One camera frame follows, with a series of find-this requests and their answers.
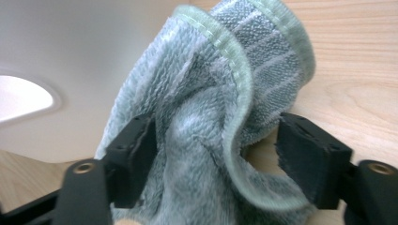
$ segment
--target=black plastic part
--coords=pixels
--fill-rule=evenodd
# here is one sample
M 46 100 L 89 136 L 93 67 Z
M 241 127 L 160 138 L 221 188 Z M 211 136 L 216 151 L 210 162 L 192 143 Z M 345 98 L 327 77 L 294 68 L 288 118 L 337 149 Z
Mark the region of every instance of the black plastic part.
M 369 224 L 397 225 L 397 169 L 383 162 L 363 160 L 355 181 Z
M 152 113 L 133 118 L 106 148 L 103 161 L 112 175 L 109 188 L 115 207 L 132 208 L 139 201 L 157 154 Z
M 282 113 L 276 143 L 279 166 L 318 209 L 337 209 L 339 177 L 352 150 L 311 121 Z
M 66 172 L 52 224 L 112 224 L 109 204 L 102 161 L 79 161 Z
M 50 224 L 52 219 L 51 213 L 54 210 L 57 195 L 58 191 L 52 192 L 4 215 L 1 215 L 0 224 Z

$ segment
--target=wooden surface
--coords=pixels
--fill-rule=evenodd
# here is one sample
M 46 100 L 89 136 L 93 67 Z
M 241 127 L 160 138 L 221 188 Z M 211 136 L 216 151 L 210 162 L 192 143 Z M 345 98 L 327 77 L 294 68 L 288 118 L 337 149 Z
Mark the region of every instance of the wooden surface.
M 216 0 L 191 0 L 210 9 Z M 313 80 L 292 109 L 355 150 L 398 167 L 398 1 L 284 1 L 302 20 L 317 59 Z M 274 136 L 253 147 L 260 171 L 277 168 Z M 8 211 L 60 184 L 68 164 L 46 164 L 0 151 L 0 201 Z M 320 211 L 308 224 L 343 224 L 342 211 Z

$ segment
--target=fabric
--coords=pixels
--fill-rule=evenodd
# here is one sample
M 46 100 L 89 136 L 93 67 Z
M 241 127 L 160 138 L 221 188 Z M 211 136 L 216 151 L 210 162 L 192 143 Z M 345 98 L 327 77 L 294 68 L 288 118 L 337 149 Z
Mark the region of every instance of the fabric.
M 314 75 L 301 23 L 279 1 L 180 6 L 120 89 L 96 158 L 134 116 L 155 112 L 159 153 L 142 200 L 114 219 L 142 224 L 303 224 L 314 207 L 287 176 L 241 152 L 266 137 Z

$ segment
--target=terry cloth sock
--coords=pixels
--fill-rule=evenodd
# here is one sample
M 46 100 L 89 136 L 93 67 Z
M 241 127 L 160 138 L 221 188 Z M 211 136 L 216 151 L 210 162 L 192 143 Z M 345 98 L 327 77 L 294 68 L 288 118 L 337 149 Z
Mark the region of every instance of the terry cloth sock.
M 159 153 L 142 224 L 303 224 L 314 207 L 287 176 L 241 156 L 266 137 L 314 74 L 311 43 L 276 0 L 180 6 L 120 89 L 96 158 L 134 116 L 155 112 Z

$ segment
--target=wooden table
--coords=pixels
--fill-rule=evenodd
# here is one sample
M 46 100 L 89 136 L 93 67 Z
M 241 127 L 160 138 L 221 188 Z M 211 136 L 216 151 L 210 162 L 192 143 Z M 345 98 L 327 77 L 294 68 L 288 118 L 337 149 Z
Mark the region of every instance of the wooden table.
M 204 9 L 217 2 L 191 0 Z M 315 76 L 300 91 L 292 113 L 353 148 L 354 163 L 369 158 L 398 167 L 398 1 L 284 2 L 304 23 L 317 60 Z M 283 173 L 274 139 L 275 133 L 256 144 L 248 160 L 260 171 Z M 67 166 L 0 152 L 3 208 L 8 211 L 58 188 Z M 320 211 L 308 224 L 344 224 L 342 208 Z

